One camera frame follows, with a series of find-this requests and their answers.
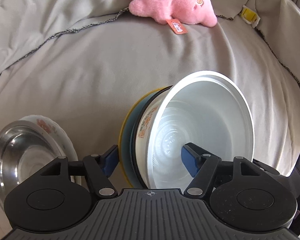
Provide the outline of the floral white plate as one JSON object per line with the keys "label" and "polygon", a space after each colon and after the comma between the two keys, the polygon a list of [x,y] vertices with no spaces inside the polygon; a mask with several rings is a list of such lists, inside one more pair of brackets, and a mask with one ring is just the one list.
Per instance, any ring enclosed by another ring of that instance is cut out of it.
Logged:
{"label": "floral white plate", "polygon": [[18,184],[25,181],[53,159],[66,156],[77,161],[78,156],[66,132],[53,120],[42,115],[28,115],[15,122],[24,131],[13,140],[20,147],[14,174]]}

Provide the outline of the white plastic tub bowl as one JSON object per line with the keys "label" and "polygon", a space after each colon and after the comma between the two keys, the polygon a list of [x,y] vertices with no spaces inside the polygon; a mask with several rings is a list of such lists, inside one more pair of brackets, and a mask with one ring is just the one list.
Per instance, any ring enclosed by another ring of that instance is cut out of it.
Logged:
{"label": "white plastic tub bowl", "polygon": [[203,70],[181,79],[146,105],[136,127],[135,157],[150,189],[186,189],[192,176],[181,149],[193,143],[231,161],[254,157],[254,126],[239,88],[218,72]]}

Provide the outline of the stainless steel bowl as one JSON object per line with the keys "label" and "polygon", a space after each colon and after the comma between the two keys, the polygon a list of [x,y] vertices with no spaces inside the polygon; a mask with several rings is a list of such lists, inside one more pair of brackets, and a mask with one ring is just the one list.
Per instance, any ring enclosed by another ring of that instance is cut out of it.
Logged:
{"label": "stainless steel bowl", "polygon": [[0,205],[19,184],[64,156],[57,142],[30,121],[14,121],[0,131]]}

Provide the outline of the beige sofa cover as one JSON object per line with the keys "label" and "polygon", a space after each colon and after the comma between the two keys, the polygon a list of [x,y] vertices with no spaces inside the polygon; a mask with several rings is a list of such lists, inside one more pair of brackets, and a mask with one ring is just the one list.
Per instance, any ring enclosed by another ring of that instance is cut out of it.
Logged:
{"label": "beige sofa cover", "polygon": [[[300,9],[291,0],[211,0],[218,23],[168,25],[126,12],[128,0],[0,0],[0,131],[47,116],[77,155],[117,143],[134,103],[213,70],[248,101],[255,158],[288,175],[300,153]],[[243,6],[260,16],[256,28]]]}

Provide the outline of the small yellow white object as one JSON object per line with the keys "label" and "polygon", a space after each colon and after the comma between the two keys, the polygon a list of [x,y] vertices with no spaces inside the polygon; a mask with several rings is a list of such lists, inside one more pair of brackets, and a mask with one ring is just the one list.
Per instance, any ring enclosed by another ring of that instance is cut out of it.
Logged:
{"label": "small yellow white object", "polygon": [[260,22],[260,16],[257,12],[253,11],[247,6],[243,6],[240,12],[240,18],[246,23],[251,25],[252,28],[256,28]]}

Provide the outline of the pink plush toy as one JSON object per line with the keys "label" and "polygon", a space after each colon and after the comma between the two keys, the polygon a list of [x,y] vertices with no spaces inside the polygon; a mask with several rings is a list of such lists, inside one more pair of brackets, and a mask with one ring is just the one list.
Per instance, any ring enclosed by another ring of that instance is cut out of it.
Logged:
{"label": "pink plush toy", "polygon": [[168,24],[177,35],[187,33],[186,24],[209,28],[217,24],[211,0],[130,0],[129,11],[135,16],[151,17],[159,24]]}

